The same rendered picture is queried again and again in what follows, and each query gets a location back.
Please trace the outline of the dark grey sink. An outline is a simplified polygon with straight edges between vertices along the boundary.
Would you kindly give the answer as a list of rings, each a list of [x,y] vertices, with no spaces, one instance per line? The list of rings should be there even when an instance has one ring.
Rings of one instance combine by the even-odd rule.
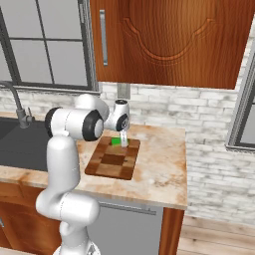
[[[43,122],[20,128],[17,119],[0,118],[0,165],[46,171],[48,140]]]

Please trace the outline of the narrow grey framed window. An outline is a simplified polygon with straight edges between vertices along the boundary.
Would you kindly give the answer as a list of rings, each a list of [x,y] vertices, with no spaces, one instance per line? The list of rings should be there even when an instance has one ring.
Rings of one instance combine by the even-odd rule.
[[[228,150],[255,153],[255,40],[251,46],[225,147]]]

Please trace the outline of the brown wooden side panel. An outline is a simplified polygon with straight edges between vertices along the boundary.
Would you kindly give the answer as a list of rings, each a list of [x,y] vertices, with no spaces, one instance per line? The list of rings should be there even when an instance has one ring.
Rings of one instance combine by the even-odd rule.
[[[163,208],[158,255],[176,255],[184,211]]]

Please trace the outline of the grey wall outlet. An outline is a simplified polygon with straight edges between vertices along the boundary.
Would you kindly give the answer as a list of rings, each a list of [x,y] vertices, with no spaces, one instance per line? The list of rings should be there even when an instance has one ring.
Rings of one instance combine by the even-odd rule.
[[[118,83],[118,98],[119,99],[130,99],[130,84]]]

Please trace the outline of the checkered wooden cutting board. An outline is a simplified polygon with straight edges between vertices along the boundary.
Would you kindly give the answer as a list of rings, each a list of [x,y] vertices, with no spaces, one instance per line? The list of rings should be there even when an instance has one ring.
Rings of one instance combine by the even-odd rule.
[[[110,136],[102,136],[85,174],[131,180],[140,146],[138,139],[129,138],[128,146],[112,145]]]

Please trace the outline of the grey dishwasher door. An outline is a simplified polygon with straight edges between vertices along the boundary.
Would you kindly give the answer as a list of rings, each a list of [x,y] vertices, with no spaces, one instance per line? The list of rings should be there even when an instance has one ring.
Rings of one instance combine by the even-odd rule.
[[[102,255],[158,255],[161,207],[106,198],[98,202],[156,211],[156,215],[147,215],[101,207],[98,220],[88,231]]]

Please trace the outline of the grey metal tap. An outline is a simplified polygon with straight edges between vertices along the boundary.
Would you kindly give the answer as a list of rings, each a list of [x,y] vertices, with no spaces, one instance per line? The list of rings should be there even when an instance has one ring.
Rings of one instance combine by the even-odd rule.
[[[17,107],[16,114],[18,117],[20,128],[28,128],[30,124],[35,120],[35,118],[32,116],[32,113],[29,110],[29,113],[26,114],[25,109],[21,105],[18,93],[11,83],[0,81],[0,85],[4,86],[5,88],[8,88],[12,92]]]

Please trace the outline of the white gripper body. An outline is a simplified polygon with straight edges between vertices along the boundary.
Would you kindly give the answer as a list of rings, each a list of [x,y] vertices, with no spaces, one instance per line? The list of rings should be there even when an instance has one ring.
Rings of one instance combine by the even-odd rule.
[[[120,140],[121,140],[121,145],[122,147],[127,147],[128,146],[128,135],[125,130],[122,130],[120,132]]]

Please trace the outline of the large grey framed window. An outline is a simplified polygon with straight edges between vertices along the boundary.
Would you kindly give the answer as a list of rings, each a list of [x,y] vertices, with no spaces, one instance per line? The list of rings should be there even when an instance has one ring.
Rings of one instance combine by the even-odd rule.
[[[97,92],[89,0],[0,0],[0,80]]]

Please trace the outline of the brown wooden base cupboard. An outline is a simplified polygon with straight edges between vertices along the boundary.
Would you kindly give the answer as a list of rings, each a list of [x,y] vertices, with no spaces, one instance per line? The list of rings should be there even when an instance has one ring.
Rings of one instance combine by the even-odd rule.
[[[42,188],[0,182],[0,244],[35,255],[53,255],[61,245],[60,222],[36,211]]]

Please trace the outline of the brown wooden cupboard door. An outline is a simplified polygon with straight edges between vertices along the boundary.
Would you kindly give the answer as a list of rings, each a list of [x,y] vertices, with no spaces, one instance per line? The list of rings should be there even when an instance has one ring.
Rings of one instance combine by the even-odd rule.
[[[90,0],[90,7],[100,82],[235,88],[255,0]]]

